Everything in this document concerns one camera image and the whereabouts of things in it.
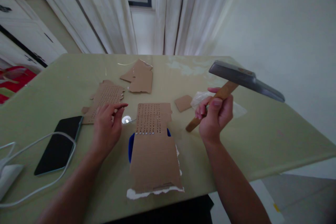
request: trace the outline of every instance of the phone screen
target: phone screen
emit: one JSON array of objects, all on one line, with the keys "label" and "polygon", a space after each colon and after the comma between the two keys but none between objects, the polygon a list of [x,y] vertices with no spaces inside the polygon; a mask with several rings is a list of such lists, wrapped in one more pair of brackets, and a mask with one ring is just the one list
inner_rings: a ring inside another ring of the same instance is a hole
[{"label": "phone screen", "polygon": [[[83,117],[71,117],[62,119],[56,126],[55,132],[60,131],[77,140]],[[40,175],[62,169],[66,166],[74,144],[63,135],[52,135],[46,150],[44,151],[34,175]]]}]

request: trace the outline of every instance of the white curtain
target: white curtain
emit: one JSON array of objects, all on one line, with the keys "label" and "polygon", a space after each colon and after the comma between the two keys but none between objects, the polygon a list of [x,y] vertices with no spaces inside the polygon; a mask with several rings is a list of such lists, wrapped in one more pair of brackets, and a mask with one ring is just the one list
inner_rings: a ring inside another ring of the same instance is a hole
[{"label": "white curtain", "polygon": [[47,0],[84,53],[137,54],[128,0]]},{"label": "white curtain", "polygon": [[109,54],[138,54],[128,0],[79,0]]},{"label": "white curtain", "polygon": [[46,0],[83,53],[105,53],[76,0]]},{"label": "white curtain", "polygon": [[226,0],[156,0],[154,52],[201,55],[225,3]]},{"label": "white curtain", "polygon": [[226,0],[183,0],[176,55],[201,55]]}]

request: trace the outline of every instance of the hammer head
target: hammer head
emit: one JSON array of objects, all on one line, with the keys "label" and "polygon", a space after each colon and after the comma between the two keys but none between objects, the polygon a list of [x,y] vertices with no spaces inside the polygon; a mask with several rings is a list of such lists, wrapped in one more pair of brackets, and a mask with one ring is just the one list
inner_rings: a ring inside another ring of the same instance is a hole
[{"label": "hammer head", "polygon": [[285,102],[285,97],[282,93],[258,80],[256,74],[249,70],[222,61],[215,61],[210,67],[209,73],[271,97],[279,102]]}]

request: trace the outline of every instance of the right hand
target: right hand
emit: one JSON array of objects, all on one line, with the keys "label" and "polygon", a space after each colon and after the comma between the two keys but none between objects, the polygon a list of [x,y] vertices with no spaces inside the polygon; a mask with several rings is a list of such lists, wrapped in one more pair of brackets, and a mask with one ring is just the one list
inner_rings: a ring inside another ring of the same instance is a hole
[{"label": "right hand", "polygon": [[[209,87],[208,91],[217,93],[219,87]],[[206,106],[212,97],[208,96],[198,106],[195,111],[196,118],[203,118],[206,114]],[[215,98],[211,101],[207,115],[202,119],[199,125],[199,134],[204,142],[220,141],[219,134],[222,129],[233,118],[233,96],[230,95],[224,101],[221,98]]]},{"label": "right hand", "polygon": [[121,118],[124,107],[127,106],[127,103],[106,103],[97,109],[91,151],[103,159],[108,156],[120,138]]}]

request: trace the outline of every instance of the white cabinet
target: white cabinet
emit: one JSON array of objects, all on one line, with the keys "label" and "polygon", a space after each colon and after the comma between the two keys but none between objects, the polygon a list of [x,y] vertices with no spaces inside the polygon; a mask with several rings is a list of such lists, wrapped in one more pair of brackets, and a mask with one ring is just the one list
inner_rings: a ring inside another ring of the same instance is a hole
[{"label": "white cabinet", "polygon": [[9,31],[42,61],[50,65],[60,55],[53,47],[53,41],[32,21],[0,20],[0,25]]},{"label": "white cabinet", "polygon": [[0,5],[0,25],[35,54],[36,58],[50,65],[60,55],[67,53],[24,0],[0,0]]},{"label": "white cabinet", "polygon": [[39,71],[44,69],[43,66],[2,33],[0,33],[0,58],[13,66],[30,66],[30,69],[38,69]]}]

